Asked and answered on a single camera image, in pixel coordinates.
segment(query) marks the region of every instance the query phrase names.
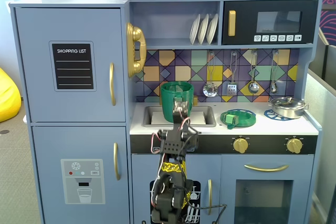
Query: yellow bean bag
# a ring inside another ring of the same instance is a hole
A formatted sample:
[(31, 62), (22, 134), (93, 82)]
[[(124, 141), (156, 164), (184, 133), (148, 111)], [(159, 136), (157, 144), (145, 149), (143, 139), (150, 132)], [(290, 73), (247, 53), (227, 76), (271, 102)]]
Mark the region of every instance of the yellow bean bag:
[(20, 107), (19, 89), (5, 71), (0, 68), (0, 122), (16, 116)]

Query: green cup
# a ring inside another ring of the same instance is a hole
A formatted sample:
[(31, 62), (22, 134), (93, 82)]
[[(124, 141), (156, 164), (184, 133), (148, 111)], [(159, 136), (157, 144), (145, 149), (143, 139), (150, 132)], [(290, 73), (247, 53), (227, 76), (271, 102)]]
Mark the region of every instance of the green cup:
[(188, 102), (188, 116), (193, 106), (194, 86), (183, 81), (171, 81), (161, 86), (161, 100), (164, 118), (173, 122), (173, 108), (175, 100)]

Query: oven window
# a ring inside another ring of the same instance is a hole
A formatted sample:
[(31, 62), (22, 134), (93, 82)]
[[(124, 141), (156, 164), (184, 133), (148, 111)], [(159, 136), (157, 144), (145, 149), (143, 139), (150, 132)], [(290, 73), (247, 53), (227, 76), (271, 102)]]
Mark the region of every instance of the oven window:
[(257, 33), (297, 33), (301, 12), (258, 12)]
[(287, 224), (293, 180), (237, 180), (234, 224)]

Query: shopping list sign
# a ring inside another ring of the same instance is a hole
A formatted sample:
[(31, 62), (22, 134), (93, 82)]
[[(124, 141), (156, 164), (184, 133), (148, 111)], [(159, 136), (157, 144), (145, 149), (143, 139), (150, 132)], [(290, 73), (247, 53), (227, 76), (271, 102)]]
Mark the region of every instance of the shopping list sign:
[[(201, 183), (198, 181), (193, 181), (193, 189), (190, 194), (190, 204), (194, 207), (200, 207), (201, 205)], [(151, 213), (153, 210), (153, 206), (151, 204), (151, 191), (154, 185), (154, 181), (150, 182), (150, 202), (151, 205)], [(201, 211), (195, 208), (192, 208), (188, 204), (182, 209), (180, 218), (177, 223), (199, 223), (201, 218)]]
[(92, 90), (91, 44), (52, 43), (57, 89)]

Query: chalkboard label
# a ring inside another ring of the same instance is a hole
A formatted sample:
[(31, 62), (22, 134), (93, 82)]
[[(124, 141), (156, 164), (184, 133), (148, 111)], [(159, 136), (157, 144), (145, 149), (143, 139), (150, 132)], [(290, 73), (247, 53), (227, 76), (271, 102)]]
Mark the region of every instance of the chalkboard label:
[(52, 44), (57, 89), (94, 89), (90, 44)]

